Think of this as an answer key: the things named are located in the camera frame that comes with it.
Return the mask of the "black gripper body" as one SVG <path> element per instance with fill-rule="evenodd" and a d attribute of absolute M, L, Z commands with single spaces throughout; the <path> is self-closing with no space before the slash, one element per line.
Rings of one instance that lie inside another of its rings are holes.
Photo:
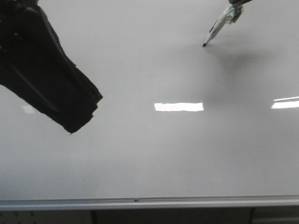
<path fill-rule="evenodd" d="M 232 5 L 241 5 L 246 4 L 247 2 L 250 2 L 252 0 L 229 0 L 229 3 Z"/>

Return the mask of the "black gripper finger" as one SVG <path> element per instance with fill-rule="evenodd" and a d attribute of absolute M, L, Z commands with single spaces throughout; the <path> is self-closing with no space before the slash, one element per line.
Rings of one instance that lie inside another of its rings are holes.
<path fill-rule="evenodd" d="M 0 6 L 0 83 L 69 133 L 92 119 L 102 99 L 37 4 Z"/>

